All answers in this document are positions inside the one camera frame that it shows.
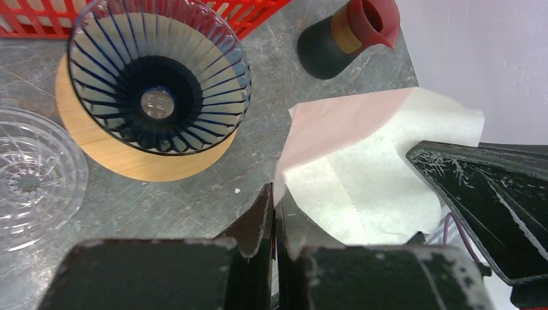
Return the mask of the round wooden dripper holder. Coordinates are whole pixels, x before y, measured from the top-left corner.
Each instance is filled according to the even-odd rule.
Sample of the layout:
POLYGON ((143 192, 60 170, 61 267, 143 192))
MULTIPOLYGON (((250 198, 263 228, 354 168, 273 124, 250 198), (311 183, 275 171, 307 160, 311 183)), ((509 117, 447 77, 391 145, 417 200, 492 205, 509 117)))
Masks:
POLYGON ((70 84, 65 56, 58 66, 55 91, 63 125, 84 153, 106 169, 135 180, 165 182, 194 176, 217 162, 236 136, 233 133, 221 144, 199 154, 149 154, 113 138, 84 111, 70 84))

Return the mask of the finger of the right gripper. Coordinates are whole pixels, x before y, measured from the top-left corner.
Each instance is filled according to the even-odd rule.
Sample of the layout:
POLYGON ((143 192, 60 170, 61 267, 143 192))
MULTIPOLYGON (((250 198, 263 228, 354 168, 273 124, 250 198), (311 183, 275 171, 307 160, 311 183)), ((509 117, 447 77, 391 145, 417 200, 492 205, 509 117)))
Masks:
POLYGON ((547 147, 422 141, 407 160, 509 285, 547 281, 547 147))

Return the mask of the white paper coffee filter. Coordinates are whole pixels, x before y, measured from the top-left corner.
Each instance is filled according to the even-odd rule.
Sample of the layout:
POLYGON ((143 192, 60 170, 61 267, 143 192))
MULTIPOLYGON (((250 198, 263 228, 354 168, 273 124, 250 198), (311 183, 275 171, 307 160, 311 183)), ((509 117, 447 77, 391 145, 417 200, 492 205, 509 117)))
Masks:
POLYGON ((443 202, 406 153, 422 141, 476 147, 484 115, 419 87, 298 103, 277 164, 290 193, 346 245, 402 244, 434 232, 443 202))

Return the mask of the clear glass dripper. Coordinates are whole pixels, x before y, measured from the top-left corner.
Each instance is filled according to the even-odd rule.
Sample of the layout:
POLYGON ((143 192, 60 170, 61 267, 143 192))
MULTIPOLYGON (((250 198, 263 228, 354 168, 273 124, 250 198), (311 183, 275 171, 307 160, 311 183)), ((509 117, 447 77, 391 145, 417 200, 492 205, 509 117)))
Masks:
POLYGON ((1 107, 1 251, 34 245, 81 207, 89 170, 57 123, 1 107))

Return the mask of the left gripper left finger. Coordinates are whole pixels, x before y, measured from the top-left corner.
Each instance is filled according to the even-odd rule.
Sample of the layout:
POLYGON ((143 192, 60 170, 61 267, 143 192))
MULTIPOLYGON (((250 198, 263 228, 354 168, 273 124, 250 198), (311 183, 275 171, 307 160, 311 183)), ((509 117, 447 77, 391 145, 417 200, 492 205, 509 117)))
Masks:
POLYGON ((269 309, 273 191, 212 239, 90 239, 59 265, 40 309, 269 309))

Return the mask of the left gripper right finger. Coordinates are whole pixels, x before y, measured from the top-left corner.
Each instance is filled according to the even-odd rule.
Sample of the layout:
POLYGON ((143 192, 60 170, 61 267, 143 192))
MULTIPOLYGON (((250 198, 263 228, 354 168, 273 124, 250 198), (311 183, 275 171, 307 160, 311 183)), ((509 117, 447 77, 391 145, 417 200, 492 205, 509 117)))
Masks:
POLYGON ((492 309, 455 247, 343 245, 293 202, 276 208, 281 309, 492 309))

